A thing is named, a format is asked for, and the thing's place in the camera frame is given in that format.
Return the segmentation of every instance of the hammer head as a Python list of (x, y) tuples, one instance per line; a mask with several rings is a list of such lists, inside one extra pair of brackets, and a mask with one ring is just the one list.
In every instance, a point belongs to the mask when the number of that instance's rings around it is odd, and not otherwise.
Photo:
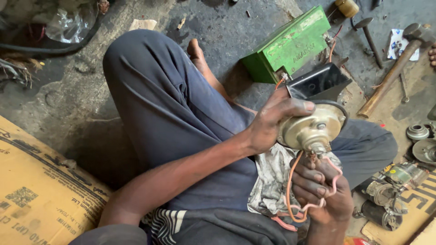
[(436, 43), (436, 37), (433, 35), (429, 27), (423, 27), (418, 23), (413, 23), (406, 27), (403, 36), (409, 40), (420, 40), (422, 42), (421, 48), (428, 48)]

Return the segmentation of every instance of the dark blue pants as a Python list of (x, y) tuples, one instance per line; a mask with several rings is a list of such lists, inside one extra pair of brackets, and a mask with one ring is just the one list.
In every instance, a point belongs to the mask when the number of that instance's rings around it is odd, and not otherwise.
[[(254, 115), (227, 102), (170, 38), (148, 30), (116, 39), (103, 59), (104, 74), (125, 129), (143, 164), (157, 167), (229, 139)], [(332, 142), (350, 187), (387, 166), (397, 154), (389, 131), (349, 120)], [(236, 161), (196, 183), (166, 209), (247, 210), (257, 179), (250, 158)]]

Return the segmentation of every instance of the hammer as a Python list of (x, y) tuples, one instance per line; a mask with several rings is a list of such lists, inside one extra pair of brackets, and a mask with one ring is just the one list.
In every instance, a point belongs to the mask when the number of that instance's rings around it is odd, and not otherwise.
[(360, 108), (358, 115), (369, 118), (382, 98), (388, 93), (389, 88), (398, 78), (415, 50), (418, 48), (428, 48), (436, 42), (436, 37), (432, 35), (430, 25), (428, 24), (420, 25), (414, 23), (409, 25), (404, 29), (403, 37), (409, 40), (409, 44), (377, 87), (374, 94), (372, 94), (371, 98)]

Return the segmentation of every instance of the plastic bag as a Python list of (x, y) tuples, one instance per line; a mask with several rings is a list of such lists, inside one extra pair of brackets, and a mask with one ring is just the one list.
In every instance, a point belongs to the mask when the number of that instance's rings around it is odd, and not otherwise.
[(94, 26), (98, 13), (96, 1), (81, 4), (72, 13), (64, 8), (58, 8), (58, 13), (47, 23), (45, 34), (55, 41), (79, 43)]

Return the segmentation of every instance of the dirty floor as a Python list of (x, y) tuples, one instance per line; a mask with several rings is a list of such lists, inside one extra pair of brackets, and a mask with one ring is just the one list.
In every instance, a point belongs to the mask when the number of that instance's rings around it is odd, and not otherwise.
[[(355, 23), (364, 17), (375, 18), (375, 42), (379, 49), (388, 43), (391, 28), (404, 28), (413, 22), (436, 23), (432, 8), (412, 13), (407, 11), (406, 2), (411, 4), (406, 0), (395, 4), (384, 1), (378, 9), (370, 11), (369, 1), (358, 1), (364, 11), (356, 16)], [(412, 2), (412, 5), (424, 6), (432, 0)], [(253, 83), (238, 62), (239, 58), (276, 28), (315, 5), (322, 5), (327, 16), (334, 10), (326, 0), (239, 0), (235, 5), (227, 0), (117, 0), (85, 48), (74, 55), (44, 60), (46, 65), (36, 75), (39, 80), (33, 82), (32, 89), (23, 90), (13, 83), (4, 86), (0, 91), (0, 115), (66, 157), (75, 159), (79, 166), (117, 189), (145, 171), (146, 166), (138, 164), (123, 130), (103, 76), (102, 57), (110, 43), (129, 29), (134, 18), (156, 20), (155, 30), (175, 40), (183, 49), (190, 39), (197, 38), (212, 72), (230, 96), (257, 110), (274, 86)], [(336, 20), (332, 23), (333, 34), (344, 25), (337, 55), (350, 58), (345, 66), (354, 79), (344, 90), (341, 101), (348, 102), (347, 110), (351, 117), (357, 118), (355, 112), (364, 103), (364, 94), (372, 93), (370, 86), (378, 84), (387, 69), (379, 71), (373, 58), (363, 53), (368, 47), (363, 32), (352, 30), (349, 19), (344, 20), (337, 12), (329, 19)], [(177, 31), (184, 17), (186, 23)], [(392, 66), (392, 61), (385, 57), (383, 60), (385, 67)], [(425, 120), (436, 103), (436, 72), (430, 68), (425, 52), (421, 52), (418, 62), (410, 62), (405, 75), (410, 102), (400, 103), (402, 93), (398, 82), (369, 119), (385, 124), (385, 128), (394, 133), (399, 144), (395, 162), (402, 160), (411, 145), (405, 136), (406, 127)], [(359, 233), (363, 225), (360, 222), (351, 226), (350, 235)]]

